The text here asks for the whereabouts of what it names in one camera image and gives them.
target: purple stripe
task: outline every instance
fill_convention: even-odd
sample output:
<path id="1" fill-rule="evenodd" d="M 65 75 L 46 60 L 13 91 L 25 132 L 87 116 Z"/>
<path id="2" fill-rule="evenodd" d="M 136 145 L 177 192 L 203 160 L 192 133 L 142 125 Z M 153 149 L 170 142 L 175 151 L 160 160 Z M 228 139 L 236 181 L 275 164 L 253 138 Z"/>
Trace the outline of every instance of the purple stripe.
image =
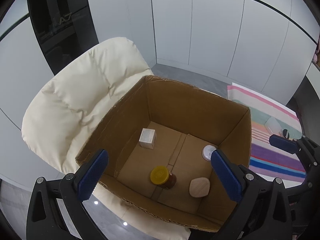
<path id="1" fill-rule="evenodd" d="M 305 171 L 300 161 L 253 143 L 251 144 L 251 156 L 298 171 Z"/>
<path id="2" fill-rule="evenodd" d="M 275 172 L 275 171 L 269 171 L 269 170 L 265 170 L 262 168 L 254 167 L 252 165 L 249 166 L 249 169 L 255 173 L 259 173 L 259 174 L 266 175 L 266 176 L 273 177 L 273 178 L 279 177 L 281 179 L 297 181 L 297 182 L 304 181 L 304 178 L 299 178 L 299 177 L 295 177 L 295 176 L 291 176 L 291 175 L 287 175 L 287 174 L 282 174 L 282 173 Z"/>

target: green stripe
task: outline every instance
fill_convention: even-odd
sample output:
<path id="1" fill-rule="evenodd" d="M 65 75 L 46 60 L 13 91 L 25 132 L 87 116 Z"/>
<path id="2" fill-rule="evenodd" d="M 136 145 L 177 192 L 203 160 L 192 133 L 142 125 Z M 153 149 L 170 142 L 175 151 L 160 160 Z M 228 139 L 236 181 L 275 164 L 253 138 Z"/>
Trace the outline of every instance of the green stripe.
<path id="1" fill-rule="evenodd" d="M 232 100 L 236 103 L 239 103 L 239 104 L 242 104 L 242 105 L 245 105 L 244 103 L 240 102 L 239 100 Z M 259 124 L 262 124 L 264 125 L 268 119 L 271 117 L 271 115 L 268 115 L 264 112 L 261 112 L 260 110 L 258 109 L 255 109 L 251 106 L 248 106 L 248 105 L 245 105 L 247 107 L 250 108 L 250 111 L 251 111 L 251 121 L 253 122 L 256 122 L 256 123 L 259 123 Z M 288 125 L 287 123 L 284 123 L 282 122 L 281 120 L 277 119 L 276 120 L 278 121 L 278 123 L 280 124 L 281 128 L 282 129 L 287 129 L 289 134 L 290 134 L 290 138 L 296 138 L 296 139 L 300 139 L 301 136 L 302 136 L 302 133 L 300 131 L 298 131 L 297 129 L 291 127 L 290 125 Z"/>

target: blue gripper pad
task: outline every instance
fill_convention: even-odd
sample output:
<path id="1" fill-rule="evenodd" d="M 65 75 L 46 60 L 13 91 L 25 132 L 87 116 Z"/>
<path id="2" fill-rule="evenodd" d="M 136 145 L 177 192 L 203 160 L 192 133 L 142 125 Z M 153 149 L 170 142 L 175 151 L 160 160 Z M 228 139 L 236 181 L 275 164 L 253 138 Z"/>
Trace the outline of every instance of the blue gripper pad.
<path id="1" fill-rule="evenodd" d="M 229 198 L 239 203 L 242 198 L 241 184 L 217 150 L 211 154 L 211 166 L 216 172 Z"/>
<path id="2" fill-rule="evenodd" d="M 269 137 L 269 143 L 274 146 L 277 147 L 285 152 L 291 153 L 291 154 L 295 154 L 299 151 L 297 144 L 291 140 L 288 140 L 286 138 L 283 138 L 281 136 L 278 135 L 271 135 Z"/>
<path id="3" fill-rule="evenodd" d="M 88 200 L 101 178 L 109 162 L 108 152 L 102 150 L 93 164 L 84 174 L 77 187 L 77 199 L 79 201 Z"/>

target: wooden coaster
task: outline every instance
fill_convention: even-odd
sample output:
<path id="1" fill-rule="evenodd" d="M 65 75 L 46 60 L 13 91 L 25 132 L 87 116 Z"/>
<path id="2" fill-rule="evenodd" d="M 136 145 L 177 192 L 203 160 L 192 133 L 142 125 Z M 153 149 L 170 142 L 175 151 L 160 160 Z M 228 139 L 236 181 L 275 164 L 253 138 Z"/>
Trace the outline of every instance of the wooden coaster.
<path id="1" fill-rule="evenodd" d="M 190 182 L 189 193 L 192 197 L 205 197 L 209 194 L 210 181 L 207 178 L 197 178 Z"/>

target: white round container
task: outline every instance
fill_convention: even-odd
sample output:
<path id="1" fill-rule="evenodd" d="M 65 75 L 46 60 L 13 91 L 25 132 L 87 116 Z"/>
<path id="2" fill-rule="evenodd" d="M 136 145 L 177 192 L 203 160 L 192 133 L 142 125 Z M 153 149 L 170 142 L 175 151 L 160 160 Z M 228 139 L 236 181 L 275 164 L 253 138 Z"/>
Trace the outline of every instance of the white round container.
<path id="1" fill-rule="evenodd" d="M 202 157 L 206 160 L 206 161 L 210 161 L 211 159 L 211 154 L 213 151 L 216 150 L 216 147 L 212 146 L 212 145 L 207 145 L 202 149 Z"/>

